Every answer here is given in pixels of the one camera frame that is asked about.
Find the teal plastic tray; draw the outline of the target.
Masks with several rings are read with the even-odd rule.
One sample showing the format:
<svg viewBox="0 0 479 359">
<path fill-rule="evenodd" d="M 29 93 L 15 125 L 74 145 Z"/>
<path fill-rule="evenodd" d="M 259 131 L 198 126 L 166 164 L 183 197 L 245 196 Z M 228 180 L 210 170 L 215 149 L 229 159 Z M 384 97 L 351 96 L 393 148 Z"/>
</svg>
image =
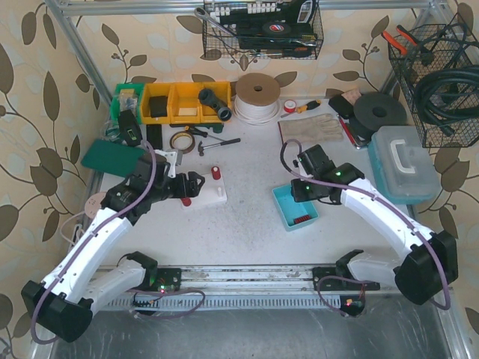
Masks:
<svg viewBox="0 0 479 359">
<path fill-rule="evenodd" d="M 281 187 L 274 188 L 272 195 L 275 201 L 275 206 L 281 218 L 281 222 L 284 225 L 284 229 L 287 232 L 298 230 L 314 223 L 319 214 L 314 204 L 309 202 L 297 203 L 294 201 L 291 195 L 291 185 L 283 185 Z M 303 215 L 310 215 L 309 221 L 302 222 L 300 224 L 294 224 L 295 218 Z"/>
</svg>

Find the claw hammer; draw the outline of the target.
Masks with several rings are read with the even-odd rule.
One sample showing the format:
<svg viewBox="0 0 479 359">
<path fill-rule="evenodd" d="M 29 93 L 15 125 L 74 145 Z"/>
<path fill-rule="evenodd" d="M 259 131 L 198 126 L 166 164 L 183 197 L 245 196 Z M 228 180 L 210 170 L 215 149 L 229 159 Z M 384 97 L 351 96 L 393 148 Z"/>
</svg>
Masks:
<svg viewBox="0 0 479 359">
<path fill-rule="evenodd" d="M 231 139 L 231 140 L 227 140 L 227 141 L 221 141 L 221 142 L 218 142 L 218 143 L 215 143 L 215 144 L 208 144 L 208 145 L 203 145 L 203 142 L 200 141 L 199 144 L 198 144 L 198 154 L 199 154 L 199 156 L 204 156 L 205 150 L 208 150 L 208 149 L 214 148 L 214 147 L 222 147 L 222 146 L 227 146 L 227 145 L 230 145 L 230 144 L 237 144 L 239 142 L 241 142 L 240 138 L 235 138 L 235 139 Z"/>
</svg>

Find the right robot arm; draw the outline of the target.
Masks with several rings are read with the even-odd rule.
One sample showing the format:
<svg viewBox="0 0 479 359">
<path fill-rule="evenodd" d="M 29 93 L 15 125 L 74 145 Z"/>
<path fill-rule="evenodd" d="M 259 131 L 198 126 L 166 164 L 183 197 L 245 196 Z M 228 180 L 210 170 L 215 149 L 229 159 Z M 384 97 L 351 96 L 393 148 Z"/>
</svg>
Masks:
<svg viewBox="0 0 479 359">
<path fill-rule="evenodd" d="M 334 275 L 318 280 L 316 289 L 328 280 L 366 286 L 379 283 L 397 288 L 413 304 L 434 302 L 438 293 L 442 310 L 451 307 L 449 290 L 459 274 L 457 241 L 446 230 L 434 232 L 401 212 L 373 186 L 354 165 L 336 166 L 316 144 L 300 148 L 292 166 L 280 162 L 294 179 L 291 194 L 297 203 L 328 198 L 330 204 L 345 206 L 366 220 L 390 244 L 396 258 L 375 257 L 353 250 L 336 262 Z"/>
</svg>

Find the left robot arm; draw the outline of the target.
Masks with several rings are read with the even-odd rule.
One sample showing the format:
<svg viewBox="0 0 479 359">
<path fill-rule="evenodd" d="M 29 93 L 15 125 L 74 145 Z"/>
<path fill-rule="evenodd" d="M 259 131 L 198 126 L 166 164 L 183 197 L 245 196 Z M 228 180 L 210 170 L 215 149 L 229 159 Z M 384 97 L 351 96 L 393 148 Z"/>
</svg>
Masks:
<svg viewBox="0 0 479 359">
<path fill-rule="evenodd" d="M 100 278 L 93 276 L 115 243 L 150 211 L 156 202 L 194 198 L 205 177 L 190 171 L 171 177 L 175 166 L 164 156 L 149 152 L 140 157 L 134 171 L 110 188 L 90 227 L 66 257 L 45 278 L 32 280 L 21 295 L 31 317 L 31 336 L 38 344 L 41 325 L 55 339 L 71 343 L 87 330 L 100 309 L 123 292 L 133 291 L 158 298 L 176 295 L 160 282 L 158 262 L 138 251 L 127 254 L 122 264 Z"/>
</svg>

